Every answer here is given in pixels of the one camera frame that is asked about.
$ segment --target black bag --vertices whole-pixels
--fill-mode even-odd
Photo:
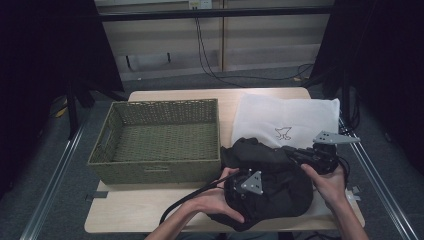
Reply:
[[[311,179],[283,149],[269,148],[256,138],[241,138],[232,148],[222,147],[221,158],[224,166],[240,169],[239,179],[225,181],[225,199],[244,216],[245,222],[239,223],[224,214],[209,214],[212,220],[245,231],[262,220],[297,217],[309,209],[313,199]],[[249,171],[261,171],[262,195],[234,190],[234,182],[246,179]]]

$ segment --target white fabric bag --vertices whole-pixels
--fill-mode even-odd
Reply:
[[[321,131],[338,132],[340,102],[316,99],[279,99],[245,94],[233,123],[231,144],[255,137],[271,148],[312,147]]]

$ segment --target basket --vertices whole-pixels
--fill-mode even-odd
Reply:
[[[105,184],[210,181],[221,171],[218,101],[113,102],[88,166]]]

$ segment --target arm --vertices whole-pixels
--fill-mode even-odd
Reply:
[[[319,175],[311,166],[302,164],[302,169],[314,184],[333,212],[342,239],[368,239],[345,194],[344,172],[338,166],[327,175]]]
[[[235,171],[237,169],[225,168],[221,178]],[[224,182],[218,184],[218,187],[223,188]],[[244,217],[228,206],[225,201],[224,190],[215,188],[183,203],[170,217],[150,233],[146,240],[175,239],[185,225],[199,212],[207,214],[222,213],[239,222],[244,222]]]

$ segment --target table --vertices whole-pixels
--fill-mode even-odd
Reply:
[[[189,100],[217,98],[219,105],[221,145],[231,147],[232,123],[240,97],[245,93],[268,95],[281,99],[309,99],[304,88],[250,88],[137,91],[129,101]],[[193,192],[203,183],[122,184],[105,185],[97,191],[108,191],[106,198],[95,198],[85,223],[89,233],[151,232],[159,224],[162,213],[174,202]],[[362,213],[350,191],[346,192],[356,216],[365,225]],[[295,218],[265,220],[249,231],[302,231],[336,229],[330,210],[314,190],[310,209]],[[183,229],[185,232],[231,232],[232,228],[197,214]]]

